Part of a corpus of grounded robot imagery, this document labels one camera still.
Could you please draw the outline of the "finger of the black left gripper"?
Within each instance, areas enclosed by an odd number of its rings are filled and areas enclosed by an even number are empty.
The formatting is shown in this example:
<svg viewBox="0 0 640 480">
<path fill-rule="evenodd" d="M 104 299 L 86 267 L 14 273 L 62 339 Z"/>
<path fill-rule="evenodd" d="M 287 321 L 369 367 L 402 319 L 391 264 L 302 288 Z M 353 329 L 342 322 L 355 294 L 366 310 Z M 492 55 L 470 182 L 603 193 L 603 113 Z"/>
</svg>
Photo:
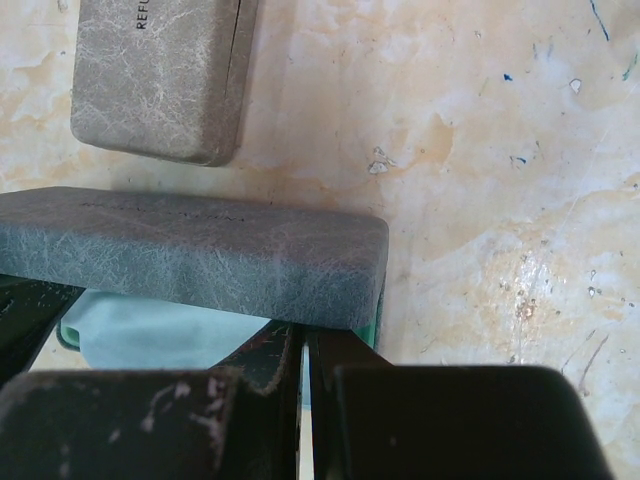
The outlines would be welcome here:
<svg viewBox="0 0 640 480">
<path fill-rule="evenodd" d="M 1 379 L 28 371 L 82 288 L 1 276 Z"/>
</svg>

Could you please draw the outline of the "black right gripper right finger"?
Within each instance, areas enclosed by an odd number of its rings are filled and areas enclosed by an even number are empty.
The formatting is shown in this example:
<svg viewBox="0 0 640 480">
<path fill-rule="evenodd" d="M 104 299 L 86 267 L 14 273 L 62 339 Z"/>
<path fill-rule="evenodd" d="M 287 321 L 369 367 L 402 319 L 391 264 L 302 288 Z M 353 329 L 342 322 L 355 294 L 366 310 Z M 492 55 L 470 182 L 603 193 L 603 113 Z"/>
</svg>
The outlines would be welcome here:
<svg viewBox="0 0 640 480">
<path fill-rule="evenodd" d="M 538 366 L 395 366 L 350 331 L 307 336 L 319 479 L 609 479 L 580 399 Z"/>
</svg>

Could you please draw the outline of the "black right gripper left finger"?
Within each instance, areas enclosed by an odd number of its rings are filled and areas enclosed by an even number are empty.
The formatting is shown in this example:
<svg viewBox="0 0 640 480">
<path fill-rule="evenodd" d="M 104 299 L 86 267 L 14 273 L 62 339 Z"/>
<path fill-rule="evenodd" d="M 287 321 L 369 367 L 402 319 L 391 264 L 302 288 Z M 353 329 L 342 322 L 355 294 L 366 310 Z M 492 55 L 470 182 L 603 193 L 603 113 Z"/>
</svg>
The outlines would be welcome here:
<svg viewBox="0 0 640 480">
<path fill-rule="evenodd" d="M 303 332 L 204 370 L 35 371 L 1 392 L 5 479 L 294 479 Z"/>
</svg>

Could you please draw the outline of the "light blue cleaning cloth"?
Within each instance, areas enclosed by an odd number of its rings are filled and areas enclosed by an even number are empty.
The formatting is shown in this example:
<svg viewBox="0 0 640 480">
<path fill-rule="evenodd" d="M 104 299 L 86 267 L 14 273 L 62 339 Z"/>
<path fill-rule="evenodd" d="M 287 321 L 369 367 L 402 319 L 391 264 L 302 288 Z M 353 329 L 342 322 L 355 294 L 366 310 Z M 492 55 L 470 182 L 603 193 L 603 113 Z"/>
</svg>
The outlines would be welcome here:
<svg viewBox="0 0 640 480">
<path fill-rule="evenodd" d="M 262 317 L 86 290 L 57 335 L 93 369 L 207 369 L 267 324 Z"/>
</svg>

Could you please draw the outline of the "blue-grey glasses case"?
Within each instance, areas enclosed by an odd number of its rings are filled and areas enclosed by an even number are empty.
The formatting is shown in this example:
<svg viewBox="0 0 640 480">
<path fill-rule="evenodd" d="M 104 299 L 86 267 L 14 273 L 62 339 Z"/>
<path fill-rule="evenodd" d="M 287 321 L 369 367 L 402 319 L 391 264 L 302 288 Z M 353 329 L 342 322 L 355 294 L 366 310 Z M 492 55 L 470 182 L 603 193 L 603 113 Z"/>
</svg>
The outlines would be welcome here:
<svg viewBox="0 0 640 480">
<path fill-rule="evenodd" d="M 373 323 L 388 252 L 369 215 L 73 187 L 1 197 L 5 275 L 312 327 Z"/>
</svg>

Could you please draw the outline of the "grey glasses case green lining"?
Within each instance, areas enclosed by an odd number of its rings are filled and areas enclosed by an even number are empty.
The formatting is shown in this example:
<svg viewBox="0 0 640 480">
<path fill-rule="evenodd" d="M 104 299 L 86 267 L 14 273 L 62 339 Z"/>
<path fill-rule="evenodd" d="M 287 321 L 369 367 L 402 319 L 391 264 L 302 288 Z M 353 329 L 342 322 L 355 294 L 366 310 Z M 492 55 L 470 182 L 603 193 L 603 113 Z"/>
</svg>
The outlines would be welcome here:
<svg viewBox="0 0 640 480">
<path fill-rule="evenodd" d="M 252 0 L 81 2 L 72 134 L 106 150 L 227 164 L 257 13 Z"/>
</svg>

